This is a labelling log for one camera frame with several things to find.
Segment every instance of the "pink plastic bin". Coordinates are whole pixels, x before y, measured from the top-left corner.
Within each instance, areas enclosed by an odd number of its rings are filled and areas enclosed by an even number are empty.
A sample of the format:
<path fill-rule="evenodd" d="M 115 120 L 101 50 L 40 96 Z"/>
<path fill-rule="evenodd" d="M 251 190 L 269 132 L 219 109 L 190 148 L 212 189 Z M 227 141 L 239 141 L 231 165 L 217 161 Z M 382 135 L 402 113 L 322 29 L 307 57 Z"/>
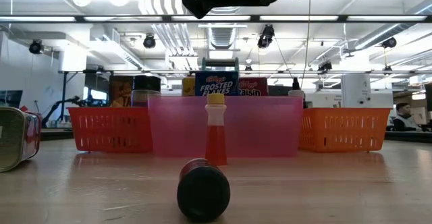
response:
<path fill-rule="evenodd" d="M 153 150 L 158 157 L 203 157 L 206 97 L 153 97 L 149 102 Z M 291 157 L 297 153 L 302 99 L 227 96 L 228 157 Z"/>

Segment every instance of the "wooden table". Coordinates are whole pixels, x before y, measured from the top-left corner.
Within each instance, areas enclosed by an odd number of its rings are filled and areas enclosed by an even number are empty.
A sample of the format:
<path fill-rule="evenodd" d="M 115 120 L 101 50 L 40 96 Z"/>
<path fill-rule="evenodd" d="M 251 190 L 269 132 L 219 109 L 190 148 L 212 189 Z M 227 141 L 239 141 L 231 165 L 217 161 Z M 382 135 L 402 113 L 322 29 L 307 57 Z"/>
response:
<path fill-rule="evenodd" d="M 175 200 L 187 160 L 43 142 L 33 160 L 0 173 L 0 223 L 187 223 Z M 232 199 L 218 223 L 432 223 L 432 145 L 229 159 L 221 169 Z"/>

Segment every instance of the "yellow bottle cap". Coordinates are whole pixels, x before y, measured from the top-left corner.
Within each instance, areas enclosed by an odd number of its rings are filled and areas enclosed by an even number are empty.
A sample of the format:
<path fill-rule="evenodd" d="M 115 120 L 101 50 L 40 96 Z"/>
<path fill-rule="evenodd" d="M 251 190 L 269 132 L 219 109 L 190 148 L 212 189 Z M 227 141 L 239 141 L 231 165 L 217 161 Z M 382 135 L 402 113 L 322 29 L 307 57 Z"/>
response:
<path fill-rule="evenodd" d="M 225 104 L 225 95 L 221 93 L 212 93 L 207 95 L 207 104 Z"/>

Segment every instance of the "orange plastic basket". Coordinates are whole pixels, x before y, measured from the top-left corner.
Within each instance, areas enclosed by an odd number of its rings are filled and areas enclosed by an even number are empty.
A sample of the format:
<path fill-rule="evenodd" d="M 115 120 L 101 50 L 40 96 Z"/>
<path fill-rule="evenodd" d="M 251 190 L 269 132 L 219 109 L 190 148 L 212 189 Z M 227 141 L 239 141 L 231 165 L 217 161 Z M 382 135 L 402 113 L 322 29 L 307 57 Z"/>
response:
<path fill-rule="evenodd" d="M 315 152 L 381 150 L 390 109 L 305 109 L 300 149 Z"/>
<path fill-rule="evenodd" d="M 146 107 L 69 108 L 76 148 L 102 152 L 153 149 Z"/>

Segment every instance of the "black bottle cap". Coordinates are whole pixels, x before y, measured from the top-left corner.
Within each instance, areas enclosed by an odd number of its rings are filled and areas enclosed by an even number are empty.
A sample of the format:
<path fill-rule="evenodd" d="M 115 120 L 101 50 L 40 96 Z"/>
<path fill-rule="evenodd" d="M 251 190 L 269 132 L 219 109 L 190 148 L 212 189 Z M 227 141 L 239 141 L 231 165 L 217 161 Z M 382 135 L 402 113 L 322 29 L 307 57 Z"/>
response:
<path fill-rule="evenodd" d="M 230 184 L 227 178 L 210 165 L 192 169 L 178 184 L 178 206 L 193 222 L 216 219 L 227 208 L 229 199 Z"/>
<path fill-rule="evenodd" d="M 156 76 L 135 76 L 132 90 L 161 91 L 161 79 Z"/>
<path fill-rule="evenodd" d="M 300 85 L 298 83 L 298 78 L 293 78 L 292 90 L 300 90 Z"/>

